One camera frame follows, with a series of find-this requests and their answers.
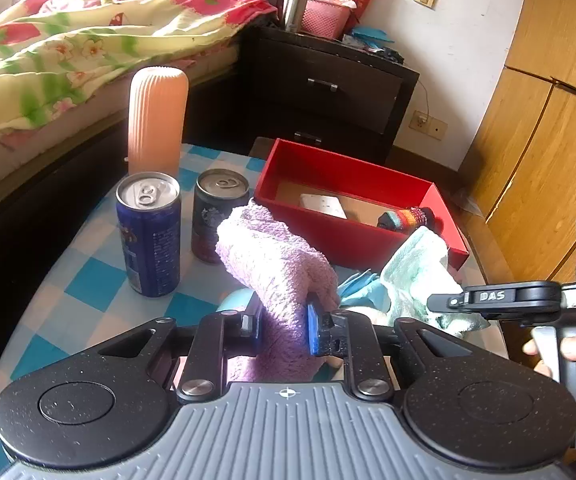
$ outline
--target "blue gripper pad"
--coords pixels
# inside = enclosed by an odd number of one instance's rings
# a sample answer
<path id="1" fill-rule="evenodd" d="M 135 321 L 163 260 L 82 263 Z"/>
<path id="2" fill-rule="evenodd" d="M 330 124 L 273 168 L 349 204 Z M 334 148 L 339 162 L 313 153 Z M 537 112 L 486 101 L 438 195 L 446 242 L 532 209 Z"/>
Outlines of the blue gripper pad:
<path id="1" fill-rule="evenodd" d="M 308 347 L 310 355 L 319 355 L 319 314 L 311 301 L 308 301 Z"/>

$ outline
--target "table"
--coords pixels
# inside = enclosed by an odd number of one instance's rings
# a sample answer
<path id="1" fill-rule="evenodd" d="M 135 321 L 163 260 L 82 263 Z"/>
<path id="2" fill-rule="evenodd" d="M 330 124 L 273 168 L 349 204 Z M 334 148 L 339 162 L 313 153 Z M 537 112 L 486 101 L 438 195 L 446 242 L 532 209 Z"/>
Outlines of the table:
<path id="1" fill-rule="evenodd" d="M 0 359 L 0 392 L 13 380 L 156 317 L 192 325 L 214 312 L 241 283 L 223 266 L 205 264 L 190 250 L 193 189 L 210 168 L 243 174 L 251 189 L 265 161 L 184 144 L 177 175 L 181 189 L 181 282 L 162 298 L 130 288 L 117 227 L 115 187 L 101 200 L 54 264 L 25 310 Z M 350 269 L 337 268 L 340 282 Z M 460 271 L 469 285 L 484 283 L 471 257 Z M 497 326 L 470 333 L 469 341 L 505 353 Z M 0 444 L 0 470 L 8 465 Z"/>

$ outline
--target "pull tab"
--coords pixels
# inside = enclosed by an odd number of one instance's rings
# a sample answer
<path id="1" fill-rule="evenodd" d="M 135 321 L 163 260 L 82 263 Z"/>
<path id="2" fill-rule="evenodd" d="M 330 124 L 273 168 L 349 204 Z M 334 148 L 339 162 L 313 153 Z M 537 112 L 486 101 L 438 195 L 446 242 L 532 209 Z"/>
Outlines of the pull tab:
<path id="1" fill-rule="evenodd" d="M 137 197 L 137 203 L 139 205 L 151 205 L 157 201 L 159 193 L 157 188 L 152 184 L 144 184 L 139 190 L 139 196 Z"/>
<path id="2" fill-rule="evenodd" d="M 236 181 L 234 178 L 220 178 L 215 182 L 215 184 L 217 187 L 221 187 L 222 189 L 229 189 L 239 185 L 238 181 Z"/>

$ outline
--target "pink basket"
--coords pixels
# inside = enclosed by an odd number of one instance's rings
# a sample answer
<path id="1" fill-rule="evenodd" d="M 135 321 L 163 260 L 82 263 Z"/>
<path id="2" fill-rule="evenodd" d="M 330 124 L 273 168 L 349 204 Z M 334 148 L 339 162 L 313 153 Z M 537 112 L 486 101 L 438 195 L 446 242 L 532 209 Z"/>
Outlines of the pink basket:
<path id="1" fill-rule="evenodd" d="M 324 0 L 308 0 L 301 28 L 308 34 L 336 40 L 350 16 L 350 7 Z"/>

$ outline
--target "mattress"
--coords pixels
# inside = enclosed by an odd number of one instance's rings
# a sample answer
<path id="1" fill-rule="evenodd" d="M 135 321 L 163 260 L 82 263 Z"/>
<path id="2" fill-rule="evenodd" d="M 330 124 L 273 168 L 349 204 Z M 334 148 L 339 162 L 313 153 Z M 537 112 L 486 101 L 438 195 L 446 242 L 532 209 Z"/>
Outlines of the mattress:
<path id="1" fill-rule="evenodd" d="M 239 57 L 237 43 L 211 50 L 193 59 L 172 60 L 167 66 L 182 68 L 191 86 L 219 76 Z M 72 108 L 12 147 L 0 140 L 0 201 L 69 150 L 101 133 L 127 116 L 130 81 L 134 72 L 101 87 L 84 104 Z"/>

